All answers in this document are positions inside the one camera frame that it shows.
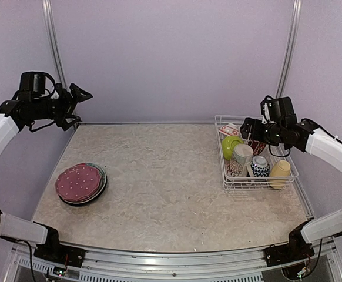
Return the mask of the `light blue flower plate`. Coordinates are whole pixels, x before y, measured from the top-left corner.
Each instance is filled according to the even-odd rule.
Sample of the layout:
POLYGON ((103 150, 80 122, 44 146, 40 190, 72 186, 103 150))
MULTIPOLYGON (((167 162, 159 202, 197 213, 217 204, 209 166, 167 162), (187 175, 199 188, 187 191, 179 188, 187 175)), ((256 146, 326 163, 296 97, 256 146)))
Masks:
POLYGON ((85 190, 87 193, 87 199, 92 200, 98 197, 105 190, 108 178, 106 172, 97 164, 85 163, 85 165, 85 190))

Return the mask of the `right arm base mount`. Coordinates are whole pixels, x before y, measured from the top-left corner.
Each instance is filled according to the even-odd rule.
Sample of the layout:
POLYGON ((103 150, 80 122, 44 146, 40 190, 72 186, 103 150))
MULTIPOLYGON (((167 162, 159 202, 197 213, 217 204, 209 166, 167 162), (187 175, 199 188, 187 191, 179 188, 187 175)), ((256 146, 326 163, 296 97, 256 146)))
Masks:
POLYGON ((312 246, 291 247, 289 244, 271 245, 265 248, 263 253, 267 267, 307 259, 315 254, 312 246))

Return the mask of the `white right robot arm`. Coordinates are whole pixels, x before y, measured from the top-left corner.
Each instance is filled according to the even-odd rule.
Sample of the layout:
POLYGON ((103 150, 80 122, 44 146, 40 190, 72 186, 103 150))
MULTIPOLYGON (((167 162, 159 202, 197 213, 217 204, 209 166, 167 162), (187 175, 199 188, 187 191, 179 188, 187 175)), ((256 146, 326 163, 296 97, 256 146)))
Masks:
MULTIPOLYGON (((240 127, 244 138, 263 142, 270 147, 296 148, 321 159, 342 173, 342 141, 315 121, 297 119, 290 97, 266 96, 260 103, 262 119, 245 118, 240 127)), ((316 240, 342 234, 342 209, 296 227, 289 234, 284 256, 297 260, 316 240)))

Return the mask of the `pink polka dot plate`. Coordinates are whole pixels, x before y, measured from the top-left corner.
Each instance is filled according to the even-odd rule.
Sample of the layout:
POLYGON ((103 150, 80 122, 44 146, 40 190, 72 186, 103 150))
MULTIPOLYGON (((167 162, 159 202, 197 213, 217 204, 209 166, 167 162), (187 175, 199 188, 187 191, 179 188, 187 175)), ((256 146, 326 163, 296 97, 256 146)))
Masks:
POLYGON ((66 169, 56 178, 55 192, 62 200, 77 203, 87 199, 85 169, 85 163, 77 164, 66 169))

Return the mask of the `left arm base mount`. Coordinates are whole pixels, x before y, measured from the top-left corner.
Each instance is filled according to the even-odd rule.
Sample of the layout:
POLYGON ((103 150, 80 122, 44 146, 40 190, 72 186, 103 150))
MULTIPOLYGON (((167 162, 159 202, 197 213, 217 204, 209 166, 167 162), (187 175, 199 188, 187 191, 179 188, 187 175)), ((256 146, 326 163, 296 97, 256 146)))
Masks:
POLYGON ((44 246, 37 246, 34 256, 64 266, 81 268, 85 259, 86 250, 78 247, 61 245, 56 251, 44 246))

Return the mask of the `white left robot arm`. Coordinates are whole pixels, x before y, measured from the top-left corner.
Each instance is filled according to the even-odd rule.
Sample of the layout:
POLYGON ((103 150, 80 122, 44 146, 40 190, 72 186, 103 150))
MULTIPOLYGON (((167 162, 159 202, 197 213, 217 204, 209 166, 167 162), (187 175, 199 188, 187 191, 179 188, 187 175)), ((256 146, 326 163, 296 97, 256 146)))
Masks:
MULTIPOLYGON (((11 140, 24 128, 34 133, 38 120, 47 120, 64 131, 80 121, 74 114, 78 103, 92 99, 92 94, 71 84, 65 89, 46 72, 24 72, 12 99, 0 105, 0 156, 11 140)), ((34 243, 52 261, 65 256, 58 231, 52 227, 24 220, 0 210, 0 237, 34 243)))

